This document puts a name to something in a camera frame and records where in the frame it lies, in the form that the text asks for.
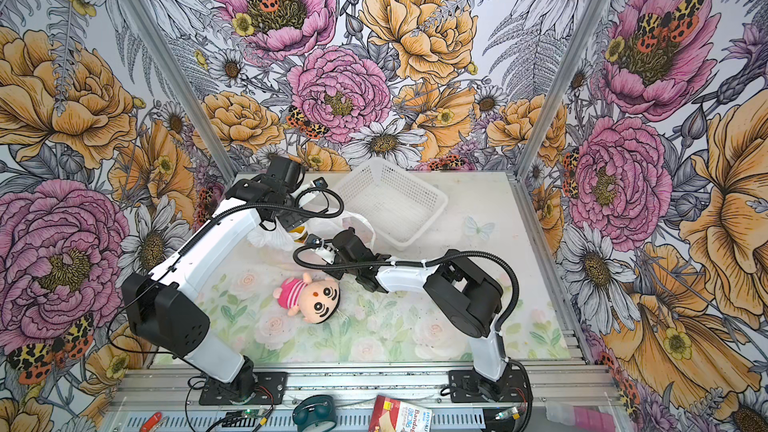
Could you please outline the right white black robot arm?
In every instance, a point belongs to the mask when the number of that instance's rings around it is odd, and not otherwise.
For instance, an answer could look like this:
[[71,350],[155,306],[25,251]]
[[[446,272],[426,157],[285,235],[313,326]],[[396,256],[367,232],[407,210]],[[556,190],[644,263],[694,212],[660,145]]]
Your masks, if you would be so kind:
[[437,259],[404,261],[374,253],[352,228],[338,233],[330,241],[330,250],[333,257],[325,272],[335,278],[348,273],[369,292],[429,297],[448,322],[469,338],[472,374],[454,388],[489,401],[501,398],[509,359],[500,324],[509,313],[502,310],[501,285],[473,261],[479,253],[450,249]]

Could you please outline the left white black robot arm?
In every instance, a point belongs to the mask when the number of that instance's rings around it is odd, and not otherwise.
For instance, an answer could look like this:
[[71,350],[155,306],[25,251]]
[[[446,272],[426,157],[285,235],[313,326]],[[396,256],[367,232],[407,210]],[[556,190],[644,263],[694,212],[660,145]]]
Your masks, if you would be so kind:
[[121,290],[131,331],[192,365],[220,388],[224,400],[248,401],[256,391],[253,363],[211,330],[195,303],[210,275],[249,232],[275,225],[296,207],[301,165],[274,158],[267,170],[228,189],[219,207],[179,250],[144,276],[128,276]]

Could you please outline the white plastic bag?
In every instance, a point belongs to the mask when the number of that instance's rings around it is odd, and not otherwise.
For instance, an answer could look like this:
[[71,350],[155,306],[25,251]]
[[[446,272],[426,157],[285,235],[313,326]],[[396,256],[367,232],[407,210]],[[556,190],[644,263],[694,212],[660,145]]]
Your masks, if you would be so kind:
[[266,230],[266,226],[256,225],[253,230],[247,233],[246,239],[254,247],[292,252],[300,244],[305,243],[294,242],[289,234],[291,230],[299,226],[306,227],[308,236],[315,234],[327,241],[330,241],[337,233],[352,227],[365,245],[371,246],[376,242],[377,235],[371,223],[362,215],[347,210],[335,218],[299,217],[298,220],[300,223],[292,228],[278,222],[275,229],[271,231]]

